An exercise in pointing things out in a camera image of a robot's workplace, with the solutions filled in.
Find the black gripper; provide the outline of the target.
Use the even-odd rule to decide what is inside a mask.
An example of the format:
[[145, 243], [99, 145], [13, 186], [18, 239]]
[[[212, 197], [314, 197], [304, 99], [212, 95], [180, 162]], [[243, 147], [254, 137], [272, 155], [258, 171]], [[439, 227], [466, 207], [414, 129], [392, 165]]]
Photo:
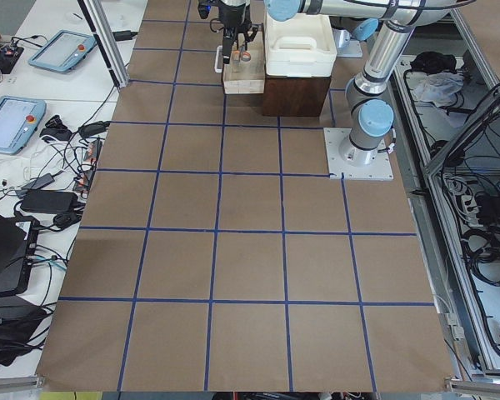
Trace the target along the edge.
[[234, 44], [234, 33], [242, 34], [244, 39], [237, 40], [238, 50], [248, 50], [259, 32], [259, 25], [250, 23], [249, 0], [220, 0], [218, 17], [222, 23], [222, 63], [229, 64]]

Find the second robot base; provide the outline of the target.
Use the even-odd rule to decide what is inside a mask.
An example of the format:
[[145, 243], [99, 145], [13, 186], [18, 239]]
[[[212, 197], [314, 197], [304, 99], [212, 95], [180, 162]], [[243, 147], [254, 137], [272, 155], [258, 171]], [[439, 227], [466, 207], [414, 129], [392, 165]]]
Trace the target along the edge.
[[360, 58], [361, 43], [376, 32], [379, 24], [376, 18], [330, 17], [329, 20], [339, 58]]

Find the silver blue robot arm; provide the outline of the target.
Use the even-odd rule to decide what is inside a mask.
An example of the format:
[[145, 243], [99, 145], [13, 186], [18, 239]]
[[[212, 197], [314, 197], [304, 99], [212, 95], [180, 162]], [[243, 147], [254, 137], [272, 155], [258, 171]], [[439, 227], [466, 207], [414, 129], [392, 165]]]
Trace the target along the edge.
[[375, 34], [361, 72], [346, 87], [352, 132], [340, 145], [345, 161], [370, 164], [388, 133], [394, 114], [381, 99], [388, 79], [413, 31], [435, 23], [459, 1], [266, 1], [265, 84], [262, 111], [270, 116], [315, 116], [329, 89], [332, 57], [331, 17], [360, 19]]

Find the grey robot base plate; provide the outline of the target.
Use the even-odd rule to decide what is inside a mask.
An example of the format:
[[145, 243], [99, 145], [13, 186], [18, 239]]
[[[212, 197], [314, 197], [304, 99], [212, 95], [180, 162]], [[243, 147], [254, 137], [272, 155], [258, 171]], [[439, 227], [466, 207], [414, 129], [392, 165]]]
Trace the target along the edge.
[[373, 150], [360, 150], [350, 141], [351, 128], [325, 127], [324, 144], [331, 179], [392, 181], [393, 170], [385, 141]]

